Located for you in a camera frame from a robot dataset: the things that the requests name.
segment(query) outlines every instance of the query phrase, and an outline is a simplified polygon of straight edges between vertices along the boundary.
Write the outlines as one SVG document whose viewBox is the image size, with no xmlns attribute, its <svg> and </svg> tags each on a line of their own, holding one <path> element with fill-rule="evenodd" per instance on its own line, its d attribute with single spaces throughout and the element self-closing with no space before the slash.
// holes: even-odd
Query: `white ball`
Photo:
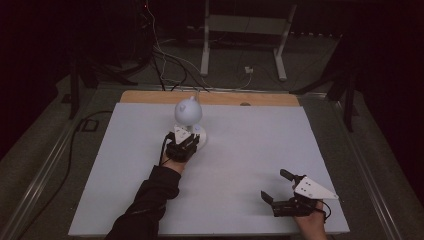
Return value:
<svg viewBox="0 0 424 240">
<path fill-rule="evenodd" d="M 175 120 L 184 126 L 192 126 L 202 119 L 202 107 L 194 99 L 184 99 L 175 106 Z"/>
</svg>

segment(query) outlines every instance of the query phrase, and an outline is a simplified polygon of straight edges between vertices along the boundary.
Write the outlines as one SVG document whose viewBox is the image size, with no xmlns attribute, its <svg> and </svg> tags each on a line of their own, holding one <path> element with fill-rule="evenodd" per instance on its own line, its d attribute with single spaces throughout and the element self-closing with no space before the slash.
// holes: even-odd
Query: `white table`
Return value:
<svg viewBox="0 0 424 240">
<path fill-rule="evenodd" d="M 220 96 L 211 94 L 213 97 L 208 99 L 208 95 L 200 95 L 203 108 L 200 124 L 208 134 L 207 143 L 187 164 L 180 181 L 180 194 L 168 201 L 159 234 L 240 236 L 299 232 L 292 218 L 273 217 L 260 191 L 266 191 L 275 200 L 293 196 L 293 183 L 279 176 L 281 168 L 306 174 L 335 191 L 303 108 L 206 105 Z M 179 96 L 185 98 L 187 93 Z M 238 95 L 221 96 L 234 100 Z M 239 96 L 243 102 L 245 96 L 250 96 L 249 103 L 254 105 L 255 96 L 260 95 Z M 176 103 L 116 105 L 69 235 L 103 236 L 110 231 L 115 219 L 131 204 L 152 166 L 157 164 L 163 138 L 175 123 Z M 326 231 L 348 232 L 340 203 L 326 202 L 332 210 Z"/>
</svg>

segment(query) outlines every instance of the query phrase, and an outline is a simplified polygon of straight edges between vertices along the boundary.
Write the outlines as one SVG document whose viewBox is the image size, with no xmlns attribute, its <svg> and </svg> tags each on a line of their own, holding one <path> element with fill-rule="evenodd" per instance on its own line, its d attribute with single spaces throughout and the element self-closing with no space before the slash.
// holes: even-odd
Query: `robotic arm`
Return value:
<svg viewBox="0 0 424 240">
<path fill-rule="evenodd" d="M 166 144 L 165 154 L 168 158 L 176 161 L 176 162 L 187 162 L 191 156 L 197 151 L 197 144 L 199 143 L 200 135 L 190 134 L 188 138 L 186 138 L 181 143 L 177 143 L 175 140 L 175 133 L 170 132 L 165 136 L 165 139 L 162 144 L 162 151 L 159 158 L 159 164 L 162 160 L 165 144 L 167 140 L 171 140 L 168 144 Z"/>
<path fill-rule="evenodd" d="M 274 217 L 301 217 L 308 216 L 313 211 L 323 212 L 315 207 L 319 199 L 338 199 L 336 194 L 306 177 L 306 175 L 293 175 L 285 169 L 280 170 L 280 175 L 289 181 L 294 180 L 294 197 L 290 198 L 288 201 L 274 202 L 274 199 L 271 196 L 269 196 L 266 192 L 261 191 L 261 197 L 271 206 L 272 211 L 274 212 Z"/>
</svg>

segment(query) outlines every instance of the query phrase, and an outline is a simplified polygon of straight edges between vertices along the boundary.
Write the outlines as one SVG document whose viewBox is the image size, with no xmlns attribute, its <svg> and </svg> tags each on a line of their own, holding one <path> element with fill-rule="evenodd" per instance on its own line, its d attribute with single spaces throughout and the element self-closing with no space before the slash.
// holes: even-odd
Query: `human arm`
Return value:
<svg viewBox="0 0 424 240">
<path fill-rule="evenodd" d="M 322 210 L 323 203 L 317 202 L 317 209 Z M 309 216 L 293 217 L 306 240 L 327 240 L 324 229 L 324 213 L 313 211 Z"/>
<path fill-rule="evenodd" d="M 172 160 L 154 166 L 125 214 L 116 219 L 106 240 L 156 239 L 167 200 L 177 197 L 185 163 Z"/>
</svg>

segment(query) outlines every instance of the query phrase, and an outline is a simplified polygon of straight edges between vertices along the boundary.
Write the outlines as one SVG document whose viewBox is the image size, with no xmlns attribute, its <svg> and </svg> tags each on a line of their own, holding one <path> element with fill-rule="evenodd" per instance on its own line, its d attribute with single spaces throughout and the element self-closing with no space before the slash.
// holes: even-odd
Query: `black sleeve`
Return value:
<svg viewBox="0 0 424 240">
<path fill-rule="evenodd" d="M 134 202 L 116 219 L 105 239 L 156 239 L 166 201 L 177 197 L 180 178 L 181 175 L 172 169 L 154 166 L 149 179 L 141 184 Z"/>
</svg>

